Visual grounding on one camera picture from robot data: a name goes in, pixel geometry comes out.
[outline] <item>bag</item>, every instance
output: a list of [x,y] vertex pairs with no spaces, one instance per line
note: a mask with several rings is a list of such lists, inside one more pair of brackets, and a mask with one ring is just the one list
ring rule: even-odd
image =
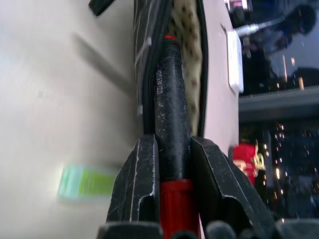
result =
[[[91,0],[96,16],[114,0]],[[163,37],[174,35],[183,58],[191,134],[204,135],[208,41],[203,0],[134,0],[135,81],[144,134],[155,132],[153,81]]]

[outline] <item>zipper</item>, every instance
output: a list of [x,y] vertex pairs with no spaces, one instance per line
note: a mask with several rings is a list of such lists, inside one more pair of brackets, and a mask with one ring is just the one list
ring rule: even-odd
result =
[[[200,87],[200,100],[199,100],[199,110],[200,119],[198,124],[198,136],[204,137],[205,130],[205,115],[206,115],[206,101],[207,101],[207,81],[208,81],[208,39],[207,39],[207,26],[203,0],[197,1],[197,15],[200,21],[200,35],[201,35],[201,49],[203,53],[202,62],[202,74],[201,74],[201,87]],[[162,45],[162,40],[165,31],[168,27],[171,12],[171,0],[162,1],[160,6],[161,12],[159,13],[159,18],[156,22],[157,26],[160,28],[156,29],[152,37],[152,45],[156,47],[151,47],[149,52],[150,61],[146,64],[146,70],[143,79],[148,79],[148,81],[143,82],[143,122],[144,122],[144,134],[152,134],[155,132],[155,119],[154,119],[154,74],[156,71],[156,65],[160,57],[160,50]]]
[[142,86],[142,104],[143,104],[143,126],[144,134],[155,133],[155,118],[154,118],[154,74],[156,72],[156,65],[160,58],[160,49],[162,46],[164,34],[169,24],[170,12],[171,12],[171,1],[172,0],[162,0],[159,7],[160,12],[155,26],[152,45],[148,55],[148,62],[145,65],[145,73]]
[[203,54],[202,71],[200,79],[200,99],[199,110],[200,118],[198,124],[198,136],[204,137],[206,104],[207,104],[207,82],[208,82],[208,38],[207,26],[203,0],[197,0],[197,15],[200,21],[201,50]]

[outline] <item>city lights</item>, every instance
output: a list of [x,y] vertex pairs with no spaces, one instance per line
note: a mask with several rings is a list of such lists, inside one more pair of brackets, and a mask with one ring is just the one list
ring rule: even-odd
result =
[[280,179],[280,171],[279,171],[279,168],[276,168],[276,176],[278,179]]

